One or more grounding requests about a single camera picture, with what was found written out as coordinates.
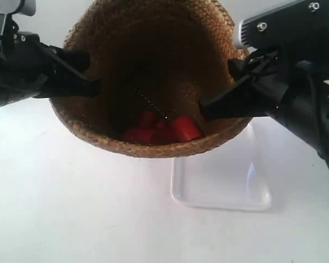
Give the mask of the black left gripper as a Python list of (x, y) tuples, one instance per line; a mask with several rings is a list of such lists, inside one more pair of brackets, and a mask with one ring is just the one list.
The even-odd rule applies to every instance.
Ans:
[(76, 77), (89, 68), (88, 52), (46, 45), (31, 32), (1, 35), (0, 107), (29, 98), (96, 96), (100, 79)]

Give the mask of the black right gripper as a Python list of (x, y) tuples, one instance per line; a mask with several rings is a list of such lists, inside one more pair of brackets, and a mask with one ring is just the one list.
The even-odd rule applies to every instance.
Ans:
[(244, 59), (229, 59), (235, 83), (219, 95), (200, 99), (205, 120), (228, 118), (316, 118), (318, 72), (314, 63), (295, 60), (295, 54), (260, 49)]

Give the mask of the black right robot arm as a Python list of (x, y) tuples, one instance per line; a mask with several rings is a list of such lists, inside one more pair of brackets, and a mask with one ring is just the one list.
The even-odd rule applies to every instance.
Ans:
[(329, 80), (320, 70), (300, 61), (284, 82), (275, 48), (258, 49), (244, 60), (230, 59), (228, 68), (235, 83), (199, 100), (202, 117), (270, 117), (312, 147), (329, 170)]

